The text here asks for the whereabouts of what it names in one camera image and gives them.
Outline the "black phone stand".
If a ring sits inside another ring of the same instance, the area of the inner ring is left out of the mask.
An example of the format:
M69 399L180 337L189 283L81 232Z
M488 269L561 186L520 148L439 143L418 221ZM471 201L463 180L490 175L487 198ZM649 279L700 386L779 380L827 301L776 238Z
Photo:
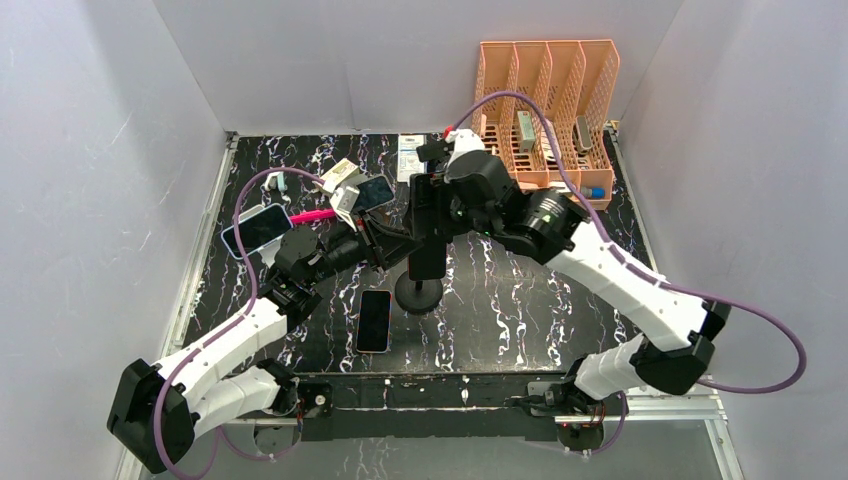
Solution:
M422 163L441 162L450 156L451 145L444 140L425 143L416 148L418 160Z
M435 310L443 297L440 279L412 280L404 272L395 283L395 299L402 310L413 315L424 315Z

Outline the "purple smartphone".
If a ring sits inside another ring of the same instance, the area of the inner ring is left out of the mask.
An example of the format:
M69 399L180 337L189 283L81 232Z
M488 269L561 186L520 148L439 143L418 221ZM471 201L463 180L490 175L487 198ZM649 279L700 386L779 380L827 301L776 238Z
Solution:
M385 353L390 344L392 294L387 290L366 290L360 299L356 351Z

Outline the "black smartphone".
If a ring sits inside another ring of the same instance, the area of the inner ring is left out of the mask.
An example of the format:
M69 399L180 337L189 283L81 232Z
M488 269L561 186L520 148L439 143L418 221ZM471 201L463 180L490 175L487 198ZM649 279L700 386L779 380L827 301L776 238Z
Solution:
M412 281L441 280L446 275L445 237L432 230L421 239L422 245L408 257L407 273Z

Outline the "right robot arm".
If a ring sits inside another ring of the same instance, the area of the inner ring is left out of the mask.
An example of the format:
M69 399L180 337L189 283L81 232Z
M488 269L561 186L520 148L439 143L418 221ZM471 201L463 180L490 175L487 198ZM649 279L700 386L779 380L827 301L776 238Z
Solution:
M522 191L501 160L482 150L459 156L442 172L412 175L409 188L405 222L414 236L450 242L479 232L579 282L640 330L572 365L563 387L571 411L590 413L608 396L643 386L682 396L706 372L727 308L646 280L645 265L603 239L566 195Z

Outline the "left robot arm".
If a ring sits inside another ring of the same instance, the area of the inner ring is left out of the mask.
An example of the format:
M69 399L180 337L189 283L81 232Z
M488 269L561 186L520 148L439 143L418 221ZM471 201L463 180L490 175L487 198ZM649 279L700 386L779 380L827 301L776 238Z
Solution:
M323 242L308 225L289 228L246 305L200 339L121 373L108 431L151 473L175 472L195 439L253 411L286 416L299 404L293 373L274 360L234 369L305 322L322 298L318 283L355 265L390 268L421 240L366 214Z

